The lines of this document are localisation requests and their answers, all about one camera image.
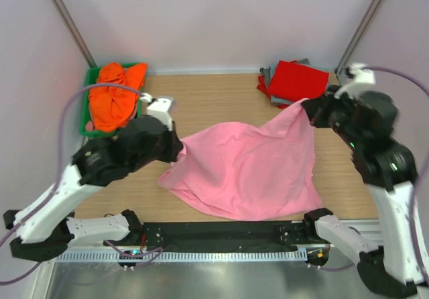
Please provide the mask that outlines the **pink t shirt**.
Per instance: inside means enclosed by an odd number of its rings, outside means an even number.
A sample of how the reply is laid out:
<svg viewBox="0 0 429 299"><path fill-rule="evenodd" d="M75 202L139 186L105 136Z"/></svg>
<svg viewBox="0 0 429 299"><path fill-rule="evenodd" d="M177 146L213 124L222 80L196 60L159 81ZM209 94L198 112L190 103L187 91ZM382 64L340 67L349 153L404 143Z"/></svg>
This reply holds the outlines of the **pink t shirt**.
<svg viewBox="0 0 429 299"><path fill-rule="evenodd" d="M312 181L314 129L301 102L261 127L218 123L182 143L158 184L202 213L262 221L322 205Z"/></svg>

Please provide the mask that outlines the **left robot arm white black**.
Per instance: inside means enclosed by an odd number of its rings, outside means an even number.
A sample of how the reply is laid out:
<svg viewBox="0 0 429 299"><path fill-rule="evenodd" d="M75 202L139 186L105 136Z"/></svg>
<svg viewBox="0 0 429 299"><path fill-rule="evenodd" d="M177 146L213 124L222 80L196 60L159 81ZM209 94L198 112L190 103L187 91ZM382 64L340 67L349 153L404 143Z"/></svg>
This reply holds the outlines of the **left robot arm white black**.
<svg viewBox="0 0 429 299"><path fill-rule="evenodd" d="M137 244L142 225L129 209L97 219L76 219L71 213L89 196L153 161L176 162L182 148L175 124L150 115L132 120L116 139L90 140L73 155L59 183L26 209L4 213L5 226L16 230L9 244L12 256L44 262L77 245Z"/></svg>

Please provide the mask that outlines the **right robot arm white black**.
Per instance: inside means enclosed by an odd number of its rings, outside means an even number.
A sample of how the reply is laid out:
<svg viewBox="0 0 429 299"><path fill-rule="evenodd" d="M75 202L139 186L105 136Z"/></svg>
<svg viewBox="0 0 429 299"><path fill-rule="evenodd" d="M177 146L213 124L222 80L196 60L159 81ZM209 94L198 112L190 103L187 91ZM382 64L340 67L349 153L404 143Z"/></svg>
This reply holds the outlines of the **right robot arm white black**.
<svg viewBox="0 0 429 299"><path fill-rule="evenodd" d="M302 101L310 124L331 128L351 150L352 163L368 188L379 217L382 244L364 238L319 208L304 215L303 237L328 241L357 267L364 285L388 298L423 298L428 289L412 249L410 197L418 179L412 152L391 135L398 110L383 93L351 98L326 93Z"/></svg>

